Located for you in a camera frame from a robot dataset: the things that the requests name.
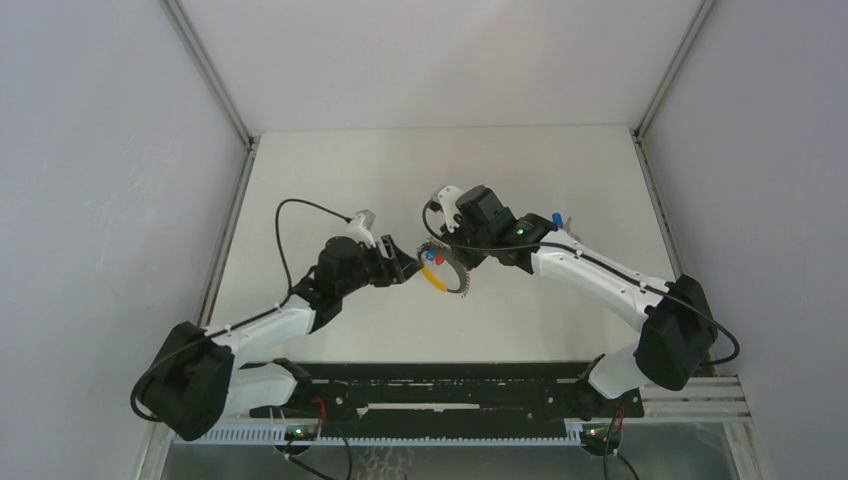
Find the yellow ring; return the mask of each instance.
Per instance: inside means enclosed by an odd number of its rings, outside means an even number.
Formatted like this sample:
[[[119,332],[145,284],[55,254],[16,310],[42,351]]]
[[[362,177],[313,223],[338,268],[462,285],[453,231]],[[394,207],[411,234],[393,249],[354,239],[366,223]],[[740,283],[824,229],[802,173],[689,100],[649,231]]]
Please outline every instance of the yellow ring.
[[[433,272],[431,272],[431,271],[430,271],[430,269],[429,269],[429,268],[427,268],[427,265],[424,265],[424,266],[421,268],[421,273],[423,273],[423,274],[424,274],[424,277],[425,277],[427,280],[429,280],[429,282],[430,282],[430,284],[431,284],[431,285],[433,285],[434,287],[438,288],[439,290],[441,290],[441,291],[443,291],[443,292],[447,292],[447,291],[448,291],[448,286],[447,286],[447,285],[445,285],[445,284],[444,284],[444,282],[442,282],[441,280],[439,280],[439,278],[438,278],[438,277],[436,277],[435,275],[433,275]]]

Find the gray floor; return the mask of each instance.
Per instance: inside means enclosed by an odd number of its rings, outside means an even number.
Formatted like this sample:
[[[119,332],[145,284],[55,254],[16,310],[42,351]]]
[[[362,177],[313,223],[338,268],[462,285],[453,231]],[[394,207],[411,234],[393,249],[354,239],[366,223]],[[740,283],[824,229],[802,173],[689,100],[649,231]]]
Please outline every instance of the gray floor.
[[[602,479],[601,459],[574,447],[354,447],[352,479]],[[621,452],[642,479],[733,479],[720,425],[629,425]],[[316,447],[299,457],[345,478],[344,448]],[[611,479],[632,475],[610,459]],[[267,447],[175,445],[164,479],[288,479],[316,477]]]

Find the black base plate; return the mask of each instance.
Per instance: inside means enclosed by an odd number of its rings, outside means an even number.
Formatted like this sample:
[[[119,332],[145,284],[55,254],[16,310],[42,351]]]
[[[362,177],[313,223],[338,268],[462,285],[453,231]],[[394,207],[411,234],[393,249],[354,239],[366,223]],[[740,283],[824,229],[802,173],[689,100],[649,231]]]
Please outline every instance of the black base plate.
[[[499,439],[565,436],[563,420],[577,418],[564,401],[569,383],[588,362],[557,363],[299,363],[311,382],[301,382],[283,407],[320,414],[327,424],[360,438]],[[369,404],[464,404],[473,409],[357,409]],[[607,401],[599,416],[618,405],[630,418],[644,416],[638,390]],[[251,416],[267,418],[268,408]]]

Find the metal frame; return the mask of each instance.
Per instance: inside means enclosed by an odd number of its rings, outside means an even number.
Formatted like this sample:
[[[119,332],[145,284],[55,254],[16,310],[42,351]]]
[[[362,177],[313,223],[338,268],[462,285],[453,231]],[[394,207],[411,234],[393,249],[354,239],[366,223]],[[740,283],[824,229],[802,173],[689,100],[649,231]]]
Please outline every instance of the metal frame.
[[[200,76],[203,77],[203,81],[206,82],[206,86],[209,87],[212,96],[215,97],[215,100],[224,110],[224,114],[227,116],[227,120],[229,120],[233,130],[235,130],[236,135],[238,135],[245,148],[249,148],[253,144],[253,137],[251,137],[244,120],[239,115],[229,92],[224,87],[224,82],[221,80],[218,71],[215,70],[209,54],[206,53],[206,48],[203,47],[197,31],[191,24],[188,15],[186,15],[182,2],[180,0],[159,0],[159,4],[168,16],[168,20],[174,26],[174,30],[183,42],[186,52],[200,71]]]
[[[185,9],[180,0],[159,0],[163,10],[172,22],[177,34],[188,51],[192,61],[198,68],[210,92],[220,104],[222,110],[231,123],[235,133],[245,145],[246,154],[243,165],[239,172],[233,189],[229,209],[226,214],[224,229],[216,247],[215,258],[210,267],[207,277],[207,291],[200,305],[198,324],[208,321],[214,307],[215,297],[223,273],[223,266],[229,253],[230,244],[238,221],[241,204],[244,199],[250,172],[256,155],[256,140],[250,135],[243,119],[238,113],[223,81],[215,70],[200,38],[192,26]],[[668,95],[674,81],[685,63],[692,47],[701,33],[707,19],[713,12],[718,0],[703,0],[690,22],[686,34],[678,46],[674,57],[669,63],[660,84],[649,105],[647,106],[639,124],[633,130],[633,140],[636,154],[645,177],[651,203],[660,223],[663,241],[666,245],[672,268],[676,275],[682,270],[682,264],[678,254],[678,248],[674,241],[674,235],[665,212],[661,194],[654,181],[650,156],[645,151],[644,139],[650,131],[650,127],[657,115],[666,96]],[[722,423],[725,427],[727,441],[730,446],[731,455],[736,465],[738,478],[744,480],[769,480],[771,476],[765,467],[765,455],[759,444],[756,431],[754,430],[750,411],[738,379],[709,377],[694,378],[690,384],[680,392],[669,392],[656,386],[647,386],[641,390],[645,416],[643,418],[629,418],[629,423],[692,423],[708,422]],[[599,422],[608,422],[610,419],[595,419]],[[308,425],[314,420],[289,419],[288,425]],[[216,445],[267,445],[279,443],[285,430],[280,430],[269,419],[230,418],[222,421],[201,439],[194,443],[216,444]],[[511,439],[497,441],[459,442],[447,439],[395,439],[395,442],[404,445],[579,445],[579,433],[582,431],[583,422],[567,420],[564,425],[563,437],[539,438],[539,439]],[[385,439],[351,439],[354,445],[376,445],[385,444]],[[136,461],[133,478],[159,479],[161,478],[168,449],[173,443],[180,443],[173,432],[162,424],[149,424],[145,432],[143,447]],[[324,438],[317,444],[338,445],[338,438]]]
[[[683,40],[681,40],[680,45],[678,45],[677,50],[674,52],[674,56],[671,58],[671,62],[669,62],[665,73],[663,73],[662,80],[660,80],[660,84],[657,86],[654,96],[651,97],[651,101],[648,103],[645,113],[642,114],[639,124],[634,129],[635,136],[638,140],[641,141],[645,138],[645,135],[647,135],[648,131],[651,129],[654,118],[656,118],[657,112],[662,106],[666,96],[668,96],[668,92],[671,90],[674,80],[677,78],[677,74],[680,73],[680,69],[689,57],[689,53],[692,51],[695,41],[701,34],[704,25],[707,23],[707,20],[718,2],[719,0],[702,0],[701,4],[698,6],[695,16],[692,17],[692,20],[689,22],[689,27],[683,35]]]

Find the white wall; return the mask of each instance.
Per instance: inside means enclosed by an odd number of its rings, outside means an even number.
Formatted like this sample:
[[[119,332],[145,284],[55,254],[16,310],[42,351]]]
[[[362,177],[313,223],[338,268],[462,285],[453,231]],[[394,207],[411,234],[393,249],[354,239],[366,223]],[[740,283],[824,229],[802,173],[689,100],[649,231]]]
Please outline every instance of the white wall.
[[[844,478],[848,3],[725,1],[651,132],[776,478]]]
[[[241,158],[157,2],[0,4],[0,477],[126,478]]]
[[[185,0],[254,134],[635,126],[699,0]]]

